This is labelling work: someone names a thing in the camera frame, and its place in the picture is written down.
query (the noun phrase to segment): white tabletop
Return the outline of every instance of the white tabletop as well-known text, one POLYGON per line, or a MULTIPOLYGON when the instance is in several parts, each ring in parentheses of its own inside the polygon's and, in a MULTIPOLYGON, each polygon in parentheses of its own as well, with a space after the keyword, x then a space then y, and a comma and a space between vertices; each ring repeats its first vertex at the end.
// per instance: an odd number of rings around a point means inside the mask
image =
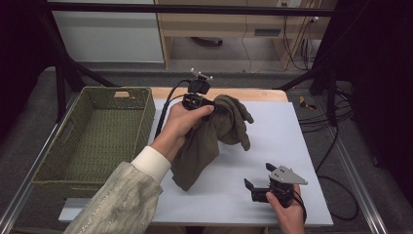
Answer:
MULTIPOLYGON (((153 140, 164 100, 155 100, 153 140)), ((277 217, 267 203, 251 200, 244 178, 255 187, 268 187, 266 163, 291 168, 306 180, 301 194, 307 209, 306 226, 330 226, 325 204, 306 143, 290 102, 243 101, 255 122, 247 124, 251 147, 219 144, 220 155, 201 173, 188 192, 178 187, 169 171, 162 181, 154 223, 174 225, 277 225, 277 217)), ((71 221, 89 199, 68 199, 59 217, 71 221)))

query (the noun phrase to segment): white cuff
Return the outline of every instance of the white cuff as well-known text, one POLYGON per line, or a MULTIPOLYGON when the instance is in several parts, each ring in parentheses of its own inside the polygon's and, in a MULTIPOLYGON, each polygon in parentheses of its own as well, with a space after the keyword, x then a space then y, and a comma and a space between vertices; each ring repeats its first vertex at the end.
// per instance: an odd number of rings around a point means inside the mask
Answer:
POLYGON ((168 159, 151 146, 145 146, 131 163, 141 172, 152 176, 158 184, 170 169, 168 159))

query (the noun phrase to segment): human hand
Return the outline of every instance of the human hand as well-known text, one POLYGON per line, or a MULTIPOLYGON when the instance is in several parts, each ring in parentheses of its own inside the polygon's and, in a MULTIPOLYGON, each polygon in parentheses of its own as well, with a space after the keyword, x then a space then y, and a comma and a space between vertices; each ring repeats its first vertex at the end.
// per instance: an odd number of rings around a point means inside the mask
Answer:
MULTIPOLYGON (((294 190, 298 194, 301 194, 298 184, 294 184, 294 190)), ((288 208, 284 208, 273 193, 267 192, 266 196, 268 202, 276 212, 283 234, 304 233, 303 209, 300 204, 293 200, 288 208)))
POLYGON ((173 161, 177 151, 185 142, 185 135, 196 127, 201 118, 213 111, 212 105, 202 106, 198 109, 187 110, 182 102, 170 108, 169 116, 164 128, 152 142, 151 147, 158 150, 170 162, 173 161))

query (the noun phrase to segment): patterned sleeve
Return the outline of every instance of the patterned sleeve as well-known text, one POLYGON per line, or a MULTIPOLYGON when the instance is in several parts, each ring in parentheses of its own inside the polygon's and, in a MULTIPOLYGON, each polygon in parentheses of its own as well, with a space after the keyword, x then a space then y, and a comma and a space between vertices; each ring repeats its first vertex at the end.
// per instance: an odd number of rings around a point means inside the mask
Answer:
POLYGON ((152 176, 122 163, 64 233, 144 233, 161 192, 152 176))

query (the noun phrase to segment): wicker basket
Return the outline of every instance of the wicker basket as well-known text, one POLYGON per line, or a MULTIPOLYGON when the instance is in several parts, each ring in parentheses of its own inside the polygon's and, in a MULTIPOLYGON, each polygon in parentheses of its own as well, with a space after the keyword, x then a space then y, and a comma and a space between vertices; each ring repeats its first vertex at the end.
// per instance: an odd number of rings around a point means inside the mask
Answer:
POLYGON ((155 115, 150 89, 85 87, 32 183, 61 198, 90 198, 121 162, 148 143, 155 115))

